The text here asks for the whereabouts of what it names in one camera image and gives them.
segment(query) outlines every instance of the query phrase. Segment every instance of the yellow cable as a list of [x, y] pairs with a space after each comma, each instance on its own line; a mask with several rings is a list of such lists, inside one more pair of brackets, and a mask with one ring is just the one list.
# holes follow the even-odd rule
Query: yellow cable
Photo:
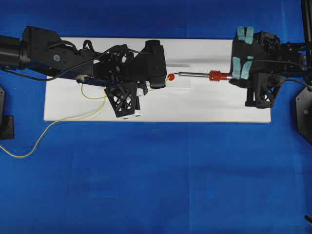
[[98, 99], [102, 99], [102, 98], [105, 98], [105, 97], [106, 97], [106, 96], [102, 96], [102, 97], [88, 97], [88, 96], [86, 96], [86, 95], [84, 94], [84, 92], [83, 92], [83, 84], [81, 85], [81, 93], [82, 93], [82, 95], [83, 95], [85, 98], [91, 99], [91, 100], [98, 100]]
[[70, 117], [68, 117], [68, 118], [62, 118], [62, 119], [59, 119], [59, 120], [54, 121], [53, 123], [50, 123], [49, 126], [46, 127], [46, 129], [43, 131], [43, 133], [40, 135], [40, 137], [39, 137], [38, 140], [36, 141], [36, 143], [35, 143], [33, 149], [32, 149], [29, 153], [27, 153], [27, 154], [25, 154], [25, 155], [22, 155], [22, 156], [14, 155], [13, 153], [11, 153], [11, 152], [9, 152], [7, 149], [5, 149], [2, 145], [0, 145], [0, 149], [2, 149], [3, 151], [5, 151], [8, 155], [10, 155], [10, 156], [12, 156], [12, 157], [17, 157], [17, 158], [28, 157], [28, 156], [30, 156], [30, 155], [35, 151], [35, 149], [37, 148], [37, 146], [38, 146], [40, 140], [43, 138], [43, 136], [46, 134], [46, 132], [47, 132], [53, 125], [55, 125], [56, 123], [59, 123], [59, 122], [61, 122], [61, 121], [77, 121], [77, 120], [82, 120], [82, 119], [85, 119], [85, 118], [87, 118], [87, 117], [90, 117], [90, 116], [95, 115], [96, 113], [100, 112], [100, 111], [104, 108], [105, 102], [106, 102], [106, 96], [98, 97], [98, 98], [89, 98], [89, 97], [87, 97], [87, 96], [85, 96], [85, 97], [88, 98], [88, 99], [102, 99], [102, 98], [103, 98], [104, 100], [103, 100], [103, 103], [100, 105], [100, 107], [99, 107], [98, 109], [96, 109], [95, 111], [93, 111], [93, 112], [91, 112], [91, 113], [89, 113], [89, 114], [87, 114], [87, 115], [85, 115], [85, 116], [78, 117], [78, 118], [70, 118]]

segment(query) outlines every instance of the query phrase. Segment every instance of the black cable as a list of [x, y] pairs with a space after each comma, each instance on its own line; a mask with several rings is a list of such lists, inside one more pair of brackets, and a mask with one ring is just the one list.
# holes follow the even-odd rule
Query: black cable
[[250, 62], [275, 62], [275, 63], [288, 63], [288, 64], [292, 64], [292, 65], [296, 65], [299, 66], [300, 69], [302, 69], [302, 64], [300, 63], [296, 63], [296, 62], [289, 62], [289, 61], [278, 61], [278, 60], [268, 60], [268, 59], [255, 59], [255, 60], [250, 60]]
[[75, 68], [77, 68], [77, 67], [83, 66], [83, 65], [85, 65], [85, 64], [87, 64], [87, 63], [90, 63], [90, 62], [92, 62], [92, 61], [94, 61], [94, 60], [98, 60], [98, 59], [101, 58], [103, 55], [105, 55], [107, 52], [109, 52], [110, 50], [112, 50], [112, 49], [114, 49], [114, 48], [116, 48], [116, 47], [120, 47], [120, 48], [122, 48], [122, 49], [124, 49], [124, 50], [128, 50], [128, 51], [131, 51], [131, 52], [134, 52], [134, 53], [137, 53], [137, 54], [144, 54], [144, 55], [150, 55], [150, 54], [151, 54], [151, 53], [149, 53], [149, 52], [140, 52], [140, 51], [136, 51], [136, 50], [133, 50], [133, 49], [129, 49], [129, 48], [123, 47], [123, 46], [121, 46], [121, 45], [114, 45], [114, 46], [112, 46], [111, 48], [109, 48], [108, 50], [105, 50], [103, 53], [100, 53], [98, 56], [96, 56], [96, 57], [94, 57], [94, 58], [92, 58], [92, 59], [89, 59], [89, 60], [87, 60], [87, 61], [85, 61], [85, 62], [79, 63], [79, 64], [77, 64], [77, 65], [75, 65], [75, 66], [72, 66], [72, 67], [70, 67], [70, 68], [67, 68], [66, 70], [62, 71], [62, 72], [59, 73], [58, 75], [56, 75], [56, 76], [54, 76], [54, 77], [52, 77], [52, 78], [47, 78], [47, 79], [35, 78], [35, 77], [31, 77], [31, 76], [24, 75], [24, 74], [21, 74], [21, 73], [12, 72], [12, 71], [7, 70], [7, 69], [1, 69], [1, 70], [4, 71], [4, 72], [11, 73], [11, 74], [13, 74], [13, 75], [20, 76], [20, 77], [24, 77], [24, 78], [28, 78], [28, 79], [33, 79], [33, 80], [37, 80], [37, 81], [50, 81], [50, 80], [54, 80], [54, 79], [59, 78], [60, 76], [64, 75], [65, 73], [67, 73], [67, 72], [69, 72], [69, 71], [71, 71], [71, 70], [73, 70], [73, 69], [75, 69]]
[[302, 81], [299, 81], [297, 79], [291, 79], [291, 78], [286, 78], [284, 80], [284, 82], [286, 82], [286, 81], [292, 81], [292, 82], [296, 82], [296, 83], [302, 84], [302, 85], [306, 86], [310, 92], [312, 92], [312, 87], [310, 87], [309, 85], [307, 85], [306, 83], [304, 83]]
[[37, 81], [50, 81], [50, 80], [54, 79], [54, 78], [40, 79], [40, 78], [35, 78], [35, 77], [28, 76], [28, 75], [24, 75], [24, 74], [21, 74], [21, 73], [17, 73], [17, 72], [12, 72], [12, 71], [6, 70], [6, 69], [1, 69], [1, 70], [4, 71], [4, 72], [7, 72], [7, 73], [11, 73], [11, 74], [16, 75], [16, 76], [25, 77], [25, 78], [33, 79], [33, 80], [37, 80]]

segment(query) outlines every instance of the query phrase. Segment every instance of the screw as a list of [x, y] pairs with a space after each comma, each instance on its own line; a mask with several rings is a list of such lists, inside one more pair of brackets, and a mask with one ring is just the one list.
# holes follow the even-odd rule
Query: screw
[[54, 59], [56, 62], [59, 62], [59, 61], [60, 61], [60, 56], [59, 56], [59, 55], [54, 55], [54, 56], [53, 56], [53, 59]]

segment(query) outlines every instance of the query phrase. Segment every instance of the red screwdriver handle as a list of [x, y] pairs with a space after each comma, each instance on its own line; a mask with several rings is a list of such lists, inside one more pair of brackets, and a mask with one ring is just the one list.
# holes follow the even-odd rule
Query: red screwdriver handle
[[227, 80], [228, 77], [230, 77], [229, 73], [221, 73], [220, 71], [210, 71], [209, 73], [210, 81]]

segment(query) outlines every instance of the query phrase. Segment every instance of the wire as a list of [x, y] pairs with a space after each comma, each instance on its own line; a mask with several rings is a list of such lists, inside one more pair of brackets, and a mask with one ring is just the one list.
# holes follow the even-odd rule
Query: wire
[[84, 92], [83, 92], [83, 84], [81, 84], [81, 93], [82, 93], [82, 95], [83, 95], [85, 98], [91, 99], [91, 100], [99, 100], [99, 99], [102, 99], [102, 98], [105, 98], [105, 97], [106, 97], [106, 95], [104, 95], [104, 96], [102, 96], [102, 97], [88, 97], [88, 96], [86, 96], [86, 95], [84, 94]]
[[93, 111], [93, 112], [91, 112], [91, 113], [89, 113], [89, 114], [87, 114], [87, 115], [85, 115], [85, 116], [78, 117], [78, 118], [70, 118], [70, 117], [67, 117], [67, 118], [62, 118], [62, 119], [59, 119], [59, 120], [56, 120], [56, 121], [50, 123], [50, 124], [48, 125], [48, 127], [46, 127], [46, 129], [45, 129], [45, 130], [43, 131], [43, 133], [40, 135], [40, 137], [38, 138], [38, 140], [36, 141], [36, 143], [35, 143], [33, 149], [32, 149], [29, 153], [27, 153], [27, 154], [22, 155], [22, 156], [17, 156], [17, 155], [15, 155], [15, 154], [9, 152], [9, 151], [8, 151], [7, 149], [5, 149], [2, 145], [0, 145], [0, 149], [2, 149], [4, 152], [6, 152], [8, 155], [10, 155], [10, 156], [12, 156], [12, 157], [16, 157], [16, 158], [25, 158], [25, 157], [28, 157], [28, 156], [30, 156], [30, 155], [35, 151], [35, 149], [37, 148], [37, 146], [38, 146], [40, 140], [43, 138], [43, 136], [46, 134], [46, 132], [47, 132], [53, 125], [55, 125], [56, 123], [59, 123], [59, 122], [61, 122], [61, 121], [78, 121], [78, 120], [82, 120], [82, 119], [85, 119], [85, 118], [87, 118], [87, 117], [93, 116], [93, 115], [95, 115], [96, 113], [100, 112], [100, 111], [104, 108], [105, 103], [106, 103], [106, 96], [101, 97], [101, 99], [102, 99], [102, 98], [104, 98], [104, 100], [103, 100], [103, 103], [100, 105], [100, 107], [97, 108], [95, 111]]
[[277, 61], [277, 60], [268, 60], [268, 59], [255, 59], [255, 60], [250, 60], [250, 62], [288, 63], [288, 64], [299, 66], [299, 68], [302, 68], [302, 64], [296, 63], [296, 62], [289, 62], [289, 61]]
[[28, 78], [28, 79], [33, 79], [33, 80], [36, 80], [36, 81], [50, 81], [50, 80], [54, 80], [54, 79], [57, 79], [59, 77], [61, 77], [62, 75], [64, 75], [65, 73], [77, 68], [77, 67], [81, 67], [83, 65], [86, 65], [87, 63], [90, 63], [94, 60], [98, 60], [99, 58], [101, 58], [103, 55], [105, 55], [107, 52], [109, 52], [110, 50], [114, 49], [114, 48], [117, 48], [117, 47], [120, 47], [124, 50], [128, 50], [128, 51], [131, 51], [131, 52], [134, 52], [134, 53], [137, 53], [137, 54], [144, 54], [144, 55], [150, 55], [151, 53], [149, 52], [140, 52], [140, 51], [136, 51], [136, 50], [133, 50], [133, 49], [129, 49], [127, 47], [124, 47], [124, 46], [121, 46], [121, 45], [114, 45], [112, 46], [111, 48], [109, 48], [108, 50], [105, 50], [103, 53], [100, 53], [98, 56], [94, 57], [94, 58], [91, 58], [85, 62], [82, 62], [82, 63], [79, 63], [75, 66], [72, 66], [70, 68], [67, 68], [66, 70], [62, 71], [61, 73], [59, 73], [58, 75], [52, 77], [52, 78], [47, 78], [47, 79], [40, 79], [40, 78], [35, 78], [35, 77], [31, 77], [31, 76], [28, 76], [28, 75], [24, 75], [24, 74], [21, 74], [21, 73], [17, 73], [17, 72], [12, 72], [12, 71], [9, 71], [7, 69], [1, 69], [2, 71], [4, 72], [7, 72], [7, 73], [11, 73], [13, 75], [16, 75], [16, 76], [20, 76], [20, 77], [24, 77], [24, 78]]
[[310, 92], [312, 92], [312, 87], [310, 87], [309, 85], [307, 85], [306, 83], [304, 83], [304, 82], [302, 82], [302, 81], [299, 81], [299, 80], [297, 80], [297, 79], [291, 79], [291, 78], [286, 78], [286, 79], [284, 80], [284, 82], [285, 82], [285, 81], [292, 81], [292, 82], [296, 82], [296, 83], [302, 84], [302, 85], [306, 86]]

